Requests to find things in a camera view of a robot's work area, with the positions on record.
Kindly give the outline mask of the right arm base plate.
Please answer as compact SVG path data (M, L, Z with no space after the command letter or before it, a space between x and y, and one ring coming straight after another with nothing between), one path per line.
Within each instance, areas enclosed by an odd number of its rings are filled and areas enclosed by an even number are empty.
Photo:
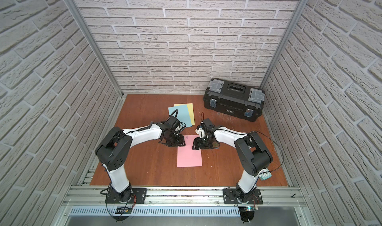
M223 200L226 205L262 205L263 199L261 191L258 188L252 189L249 193L243 193L240 189L224 188Z

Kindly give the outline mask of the yellow paper sheet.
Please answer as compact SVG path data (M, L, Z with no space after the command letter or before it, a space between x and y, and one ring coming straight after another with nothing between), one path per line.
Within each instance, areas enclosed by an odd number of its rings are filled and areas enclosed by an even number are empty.
M186 105L187 106L191 123L192 123L192 125L195 125L195 116L194 116L193 104L192 103L175 104L174 106L182 106L182 105Z

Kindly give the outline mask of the light blue paper sheet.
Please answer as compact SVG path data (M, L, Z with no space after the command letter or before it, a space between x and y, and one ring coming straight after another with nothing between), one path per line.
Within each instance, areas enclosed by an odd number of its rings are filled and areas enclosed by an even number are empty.
M191 127L193 125L192 120L191 120L191 116L190 116L190 112L189 112L189 108L186 104L179 105L179 106L173 106L173 107L168 108L169 114L172 114L175 110L177 110L178 112L175 113L174 116L176 115L176 118L179 121L185 123L186 127Z

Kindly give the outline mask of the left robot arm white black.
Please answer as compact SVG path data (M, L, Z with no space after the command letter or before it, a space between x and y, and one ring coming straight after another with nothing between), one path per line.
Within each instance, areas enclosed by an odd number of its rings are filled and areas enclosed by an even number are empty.
M114 127L97 146L95 155L109 176L109 191L118 202L127 203L133 197L124 168L131 147L151 140L159 140L159 143L168 147L186 145L185 137L181 134L186 124L177 119L177 115L176 109L165 121L151 122L142 128L123 130Z

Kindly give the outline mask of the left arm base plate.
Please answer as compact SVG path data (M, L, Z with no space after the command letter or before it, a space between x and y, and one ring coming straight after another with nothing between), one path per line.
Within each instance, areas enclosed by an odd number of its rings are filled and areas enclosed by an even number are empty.
M107 204L143 204L146 198L146 193L147 188L128 188L122 193L118 193L112 187L109 187L105 202Z

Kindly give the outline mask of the pink paper sheet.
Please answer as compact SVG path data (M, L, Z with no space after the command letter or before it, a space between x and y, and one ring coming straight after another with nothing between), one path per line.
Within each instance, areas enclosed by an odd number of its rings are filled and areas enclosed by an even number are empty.
M198 135L186 135L185 146L179 146L177 151L177 167L199 167L203 166L201 150L193 150L194 139Z

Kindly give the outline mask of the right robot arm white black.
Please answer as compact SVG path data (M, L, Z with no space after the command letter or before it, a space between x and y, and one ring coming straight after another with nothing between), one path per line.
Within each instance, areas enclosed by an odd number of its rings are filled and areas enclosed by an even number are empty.
M240 204L255 200L257 182L263 174L270 173L268 166L273 162L273 156L258 132L241 133L205 119L197 126L196 133L198 137L194 139L193 150L215 149L221 143L236 149L243 173L230 194Z

